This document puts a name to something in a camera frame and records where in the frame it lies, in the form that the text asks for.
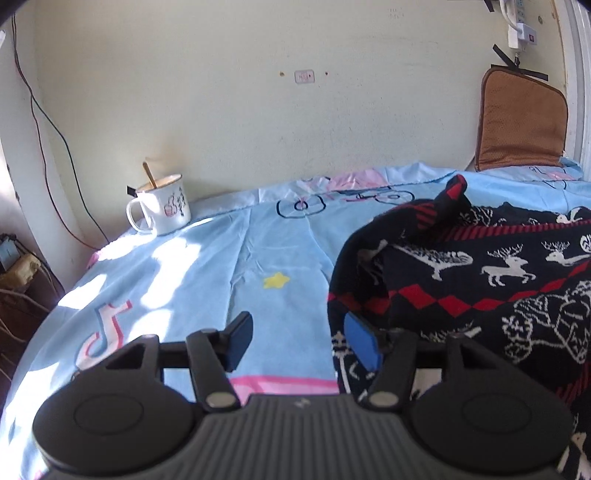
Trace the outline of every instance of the light blue bedsheet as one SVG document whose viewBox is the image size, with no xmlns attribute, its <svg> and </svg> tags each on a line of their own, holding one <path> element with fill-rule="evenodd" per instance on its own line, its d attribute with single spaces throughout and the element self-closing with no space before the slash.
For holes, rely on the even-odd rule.
<svg viewBox="0 0 591 480">
<path fill-rule="evenodd" d="M 0 423 L 2 477 L 29 480 L 43 470 L 30 436 L 40 404 L 78 369 L 141 334 L 183 340 L 249 310 L 254 337 L 233 377 L 333 382 L 326 295 L 343 243 L 385 210 L 433 198 L 455 173 L 417 163 L 228 194 L 192 204 L 193 221 L 180 231 L 128 232 L 108 245 L 22 357 Z M 584 181 L 462 173 L 474 205 L 591 207 Z M 193 398 L 187 372 L 167 371 L 165 381 Z"/>
</svg>

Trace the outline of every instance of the white door frame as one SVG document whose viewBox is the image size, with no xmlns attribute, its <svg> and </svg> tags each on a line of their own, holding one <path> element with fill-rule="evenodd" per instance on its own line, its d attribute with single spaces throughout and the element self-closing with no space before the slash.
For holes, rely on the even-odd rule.
<svg viewBox="0 0 591 480">
<path fill-rule="evenodd" d="M 569 106 L 567 156 L 591 180 L 591 15 L 577 0 L 555 0 L 564 50 Z"/>
</svg>

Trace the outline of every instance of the wooden spoon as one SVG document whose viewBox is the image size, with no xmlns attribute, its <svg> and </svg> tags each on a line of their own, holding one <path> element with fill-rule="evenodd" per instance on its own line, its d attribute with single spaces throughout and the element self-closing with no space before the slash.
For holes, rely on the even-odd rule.
<svg viewBox="0 0 591 480">
<path fill-rule="evenodd" d="M 158 188 L 156 186 L 156 181 L 154 180 L 154 177 L 152 176 L 152 172 L 150 172 L 150 167 L 148 166 L 147 162 L 143 162 L 142 166 L 144 167 L 144 170 L 146 172 L 146 175 L 148 176 L 148 178 L 150 179 L 150 183 L 152 184 L 152 188 Z"/>
</svg>

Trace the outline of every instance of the mug handle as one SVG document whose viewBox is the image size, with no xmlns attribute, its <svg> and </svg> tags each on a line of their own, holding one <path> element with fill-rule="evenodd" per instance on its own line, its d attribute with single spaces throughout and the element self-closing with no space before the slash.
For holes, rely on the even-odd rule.
<svg viewBox="0 0 591 480">
<path fill-rule="evenodd" d="M 140 233 L 152 233 L 152 229 L 150 228 L 140 228 L 137 223 L 135 223 L 134 218 L 131 216 L 131 207 L 134 203 L 139 203 L 141 200 L 139 198 L 134 198 L 129 201 L 127 207 L 125 208 L 125 213 L 127 213 L 127 219 L 129 220 L 131 226 Z"/>
</svg>

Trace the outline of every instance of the yellow star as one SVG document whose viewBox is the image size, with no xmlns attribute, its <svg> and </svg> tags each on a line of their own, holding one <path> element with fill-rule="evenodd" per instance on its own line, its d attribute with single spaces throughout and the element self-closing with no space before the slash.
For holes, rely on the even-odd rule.
<svg viewBox="0 0 591 480">
<path fill-rule="evenodd" d="M 265 278 L 263 288 L 283 288 L 290 278 L 286 277 L 283 273 L 277 272 L 272 277 Z"/>
</svg>

